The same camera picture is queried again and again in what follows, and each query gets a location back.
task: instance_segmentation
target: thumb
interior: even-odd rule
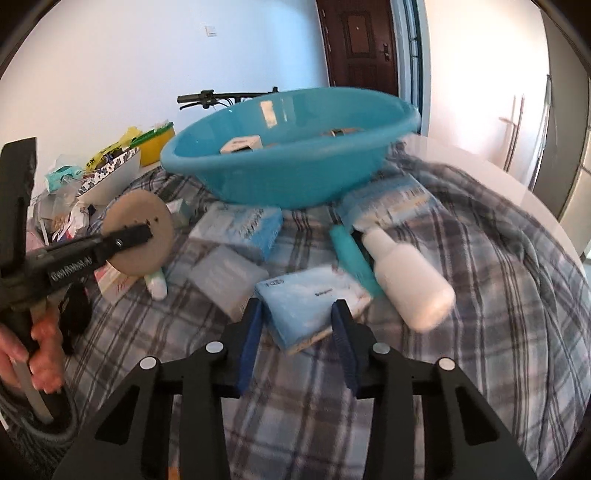
[[[17,336],[6,325],[0,324],[0,352],[20,362],[26,362],[29,353]]]

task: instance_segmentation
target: silver screw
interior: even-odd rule
[[[378,342],[373,345],[372,349],[374,352],[379,353],[380,355],[385,355],[390,351],[390,346],[386,343]]]
[[[456,367],[456,363],[451,358],[442,358],[439,360],[439,367],[451,372]]]
[[[207,350],[208,353],[219,353],[223,350],[223,343],[222,342],[209,342],[206,345],[205,350]]]
[[[139,363],[139,366],[142,370],[152,370],[158,362],[153,356],[147,356],[146,358],[142,358],[142,361]]]

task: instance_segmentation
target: round beige disc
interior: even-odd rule
[[[106,235],[138,223],[146,223],[153,237],[116,254],[109,263],[121,273],[143,277],[162,267],[173,247],[173,219],[166,204],[147,190],[126,193],[107,211],[101,232]]]

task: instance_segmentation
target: plaid tablecloth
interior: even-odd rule
[[[378,340],[410,358],[457,359],[518,439],[540,479],[548,479],[569,448],[591,391],[587,282],[535,219],[461,171],[393,150],[381,175],[401,172],[412,174],[444,208],[389,233],[415,245],[443,273],[456,291],[457,305],[448,320],[423,335],[410,331],[385,299],[375,301],[361,321]],[[131,188],[151,190],[165,201],[185,199],[198,212],[193,224],[214,201],[196,179],[162,169]],[[335,261],[328,234],[337,222],[332,207],[285,212],[284,217],[267,264],[272,275]],[[169,290],[164,301],[152,301],[142,281],[114,307],[90,287],[93,320],[66,370],[83,421],[145,355],[163,362],[183,358],[216,339],[227,324],[187,280],[202,256],[190,247],[189,231],[177,234],[164,267]],[[359,479],[371,410],[371,400],[357,401],[346,389],[330,338],[285,356],[264,335],[250,389],[242,399],[223,403],[232,476]],[[176,402],[175,422],[179,412]],[[421,478],[418,406],[415,417]],[[177,458],[173,429],[171,463]]]

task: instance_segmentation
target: brown door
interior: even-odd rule
[[[398,95],[389,0],[317,0],[330,84]]]

